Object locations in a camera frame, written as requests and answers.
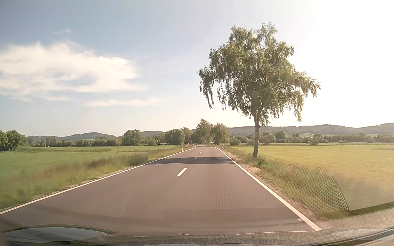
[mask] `white dashed center line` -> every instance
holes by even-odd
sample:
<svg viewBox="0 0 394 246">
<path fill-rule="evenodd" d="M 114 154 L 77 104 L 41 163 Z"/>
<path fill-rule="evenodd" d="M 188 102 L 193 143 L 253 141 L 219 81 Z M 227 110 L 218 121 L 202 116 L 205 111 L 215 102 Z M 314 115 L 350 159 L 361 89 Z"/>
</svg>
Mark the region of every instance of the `white dashed center line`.
<svg viewBox="0 0 394 246">
<path fill-rule="evenodd" d="M 176 177 L 179 177 L 180 175 L 182 175 L 182 173 L 187 169 L 188 167 L 185 167 L 181 172 L 179 172 L 179 174 Z"/>
</svg>

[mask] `green field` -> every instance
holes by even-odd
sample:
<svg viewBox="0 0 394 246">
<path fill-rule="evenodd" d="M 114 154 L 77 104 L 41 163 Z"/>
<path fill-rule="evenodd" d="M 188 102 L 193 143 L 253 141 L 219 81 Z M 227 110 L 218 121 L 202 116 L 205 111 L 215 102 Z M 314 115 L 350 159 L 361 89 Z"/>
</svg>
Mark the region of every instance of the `green field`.
<svg viewBox="0 0 394 246">
<path fill-rule="evenodd" d="M 247 153 L 253 152 L 253 146 L 233 148 Z M 261 146 L 259 154 L 293 169 L 320 169 L 329 173 L 340 188 L 350 210 L 394 201 L 394 144 L 271 144 Z M 266 168 L 272 171 L 271 165 Z M 309 176 L 311 175 L 305 173 L 302 176 L 300 173 L 297 178 L 308 179 Z M 320 183 L 320 180 L 311 180 L 309 183 L 313 182 Z"/>
<path fill-rule="evenodd" d="M 21 147 L 16 151 L 0 152 L 0 208 L 180 150 L 180 146 L 170 145 Z"/>
</svg>

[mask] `cloud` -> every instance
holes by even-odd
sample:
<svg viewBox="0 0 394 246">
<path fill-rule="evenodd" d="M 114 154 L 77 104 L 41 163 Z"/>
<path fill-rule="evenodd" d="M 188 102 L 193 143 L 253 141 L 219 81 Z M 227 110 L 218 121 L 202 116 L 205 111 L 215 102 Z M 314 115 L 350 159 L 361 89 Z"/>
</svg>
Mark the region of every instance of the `cloud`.
<svg viewBox="0 0 394 246">
<path fill-rule="evenodd" d="M 138 106 L 138 107 L 144 107 L 144 106 L 155 106 L 158 104 L 159 100 L 156 98 L 149 98 L 147 101 L 141 101 L 141 100 L 128 100 L 128 101 L 118 101 L 118 100 L 108 100 L 108 101 L 90 101 L 84 103 L 85 106 L 88 107 L 99 107 L 99 106 L 113 106 L 113 105 L 128 105 L 128 106 Z"/>
<path fill-rule="evenodd" d="M 69 28 L 64 28 L 60 31 L 53 32 L 53 34 L 55 34 L 55 35 L 62 35 L 62 34 L 67 34 L 67 33 L 71 33 L 71 30 Z"/>
<path fill-rule="evenodd" d="M 67 98 L 67 97 L 52 97 L 52 96 L 48 96 L 45 97 L 46 100 L 50 100 L 50 101 L 71 101 L 71 99 Z"/>
<path fill-rule="evenodd" d="M 63 98 L 52 97 L 54 92 L 107 93 L 147 89 L 128 81 L 136 77 L 136 67 L 130 61 L 97 56 L 70 42 L 48 47 L 37 42 L 0 51 L 0 95 L 5 96 L 55 101 Z"/>
</svg>

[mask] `asphalt road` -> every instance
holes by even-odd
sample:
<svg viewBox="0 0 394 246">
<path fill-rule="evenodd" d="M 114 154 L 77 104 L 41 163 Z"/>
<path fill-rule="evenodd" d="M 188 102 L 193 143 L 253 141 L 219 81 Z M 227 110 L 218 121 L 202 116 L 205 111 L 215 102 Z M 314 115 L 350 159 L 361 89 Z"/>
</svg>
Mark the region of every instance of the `asphalt road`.
<svg viewBox="0 0 394 246">
<path fill-rule="evenodd" d="M 7 211 L 0 221 L 3 229 L 63 224 L 133 236 L 317 230 L 205 146 Z"/>
</svg>

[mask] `forested hill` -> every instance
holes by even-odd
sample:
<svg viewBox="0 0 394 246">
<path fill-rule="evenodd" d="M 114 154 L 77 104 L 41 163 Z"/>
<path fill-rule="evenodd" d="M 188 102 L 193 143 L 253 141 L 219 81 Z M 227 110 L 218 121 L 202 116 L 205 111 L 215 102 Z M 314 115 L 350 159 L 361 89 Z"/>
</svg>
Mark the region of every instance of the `forested hill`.
<svg viewBox="0 0 394 246">
<path fill-rule="evenodd" d="M 162 132 L 162 131 L 143 131 L 143 132 L 141 132 L 143 137 L 150 137 L 153 135 L 159 135 L 160 133 L 165 133 L 165 132 Z M 88 132 L 88 133 L 83 133 L 83 134 L 74 134 L 74 135 L 66 136 L 66 137 L 56 137 L 56 140 L 57 141 L 62 141 L 62 140 L 76 141 L 76 140 L 95 139 L 96 137 L 101 137 L 101 136 L 106 136 L 108 138 L 116 137 L 116 136 L 113 136 L 110 134 L 104 134 L 104 133 L 99 133 L 99 132 Z M 53 136 L 28 136 L 28 137 L 31 137 L 33 139 L 33 142 L 36 142 L 36 141 L 41 141 L 41 139 L 46 139 L 47 137 L 53 137 Z"/>
<path fill-rule="evenodd" d="M 115 137 L 113 135 L 109 134 L 103 134 L 103 133 L 98 133 L 98 132 L 88 132 L 88 133 L 83 133 L 83 134 L 74 134 L 71 136 L 66 136 L 66 137 L 56 137 L 57 141 L 76 141 L 76 140 L 85 140 L 85 139 L 95 139 L 96 137 L 100 136 L 106 136 L 106 137 Z M 33 139 L 33 142 L 36 141 L 41 141 L 41 139 L 46 139 L 47 137 L 53 137 L 53 136 L 28 136 Z"/>
<path fill-rule="evenodd" d="M 254 126 L 228 127 L 227 130 L 231 135 L 250 135 L 255 132 Z M 336 125 L 319 125 L 319 126 L 262 126 L 260 132 L 284 131 L 288 135 L 293 133 L 320 133 L 322 135 L 341 135 L 356 132 L 367 134 L 394 134 L 394 123 L 386 123 L 376 126 L 366 126 L 360 128 L 336 126 Z"/>
<path fill-rule="evenodd" d="M 250 135 L 255 132 L 254 126 L 239 126 L 239 127 L 228 127 L 227 130 L 231 135 Z M 360 128 L 347 127 L 347 126 L 336 126 L 336 125 L 320 125 L 320 126 L 262 126 L 260 129 L 261 133 L 264 132 L 274 132 L 274 131 L 284 131 L 288 135 L 293 133 L 320 133 L 322 135 L 342 135 L 351 134 L 356 132 L 364 132 L 367 134 L 394 134 L 394 123 L 386 123 L 376 126 L 366 126 Z M 162 131 L 143 131 L 141 132 L 143 137 L 149 137 L 153 135 L 159 135 L 160 133 L 165 133 Z M 96 137 L 106 136 L 115 137 L 113 135 L 89 132 L 83 134 L 74 134 L 66 137 L 56 137 L 57 141 L 75 141 L 75 140 L 85 140 L 85 139 L 95 139 Z M 52 137 L 52 136 L 29 136 L 33 138 L 33 142 L 40 141 L 42 138 Z"/>
</svg>

